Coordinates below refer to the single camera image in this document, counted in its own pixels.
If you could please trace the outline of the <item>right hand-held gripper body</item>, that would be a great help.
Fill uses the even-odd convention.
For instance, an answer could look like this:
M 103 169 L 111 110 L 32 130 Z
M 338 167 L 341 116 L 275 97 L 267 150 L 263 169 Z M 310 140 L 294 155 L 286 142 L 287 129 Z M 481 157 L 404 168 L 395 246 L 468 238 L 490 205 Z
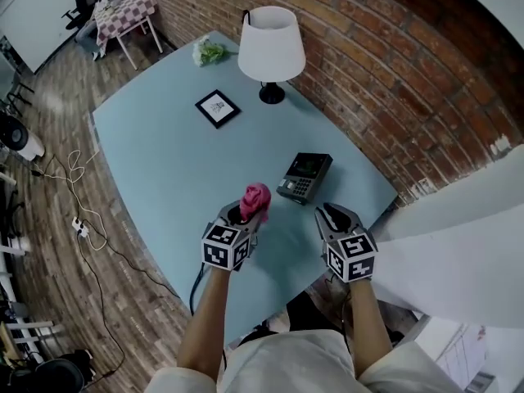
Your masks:
M 328 231 L 320 234 L 324 261 L 342 282 L 372 277 L 377 246 L 368 230 L 356 229 L 351 234 Z

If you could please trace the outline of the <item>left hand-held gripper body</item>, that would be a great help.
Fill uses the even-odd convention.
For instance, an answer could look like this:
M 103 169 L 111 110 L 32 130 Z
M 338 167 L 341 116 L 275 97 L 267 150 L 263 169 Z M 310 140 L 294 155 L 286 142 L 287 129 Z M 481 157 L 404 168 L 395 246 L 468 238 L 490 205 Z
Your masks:
M 226 224 L 208 223 L 201 238 L 202 263 L 223 270 L 240 270 L 258 244 L 256 233 Z

